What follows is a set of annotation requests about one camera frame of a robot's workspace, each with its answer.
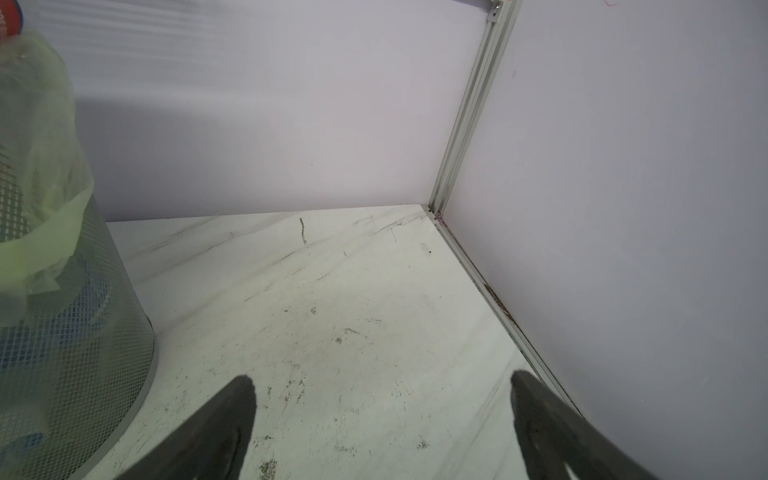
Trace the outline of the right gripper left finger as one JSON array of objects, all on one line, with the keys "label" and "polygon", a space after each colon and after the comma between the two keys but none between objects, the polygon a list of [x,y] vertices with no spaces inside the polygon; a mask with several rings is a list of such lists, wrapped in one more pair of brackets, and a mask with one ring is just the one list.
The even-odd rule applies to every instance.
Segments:
[{"label": "right gripper left finger", "polygon": [[252,379],[237,376],[119,477],[237,479],[247,455],[256,412]]}]

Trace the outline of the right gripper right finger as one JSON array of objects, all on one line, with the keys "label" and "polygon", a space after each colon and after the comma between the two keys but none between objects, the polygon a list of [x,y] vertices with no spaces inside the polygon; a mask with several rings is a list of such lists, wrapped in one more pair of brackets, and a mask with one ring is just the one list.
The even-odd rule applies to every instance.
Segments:
[{"label": "right gripper right finger", "polygon": [[652,479],[528,371],[511,377],[514,428],[530,479]]}]

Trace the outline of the red label crushed bottle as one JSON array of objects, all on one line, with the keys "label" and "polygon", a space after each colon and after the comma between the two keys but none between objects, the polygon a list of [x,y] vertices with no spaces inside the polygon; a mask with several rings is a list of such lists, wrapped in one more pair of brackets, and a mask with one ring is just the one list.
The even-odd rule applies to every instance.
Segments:
[{"label": "red label crushed bottle", "polygon": [[0,39],[19,35],[24,28],[23,10],[17,0],[0,0]]}]

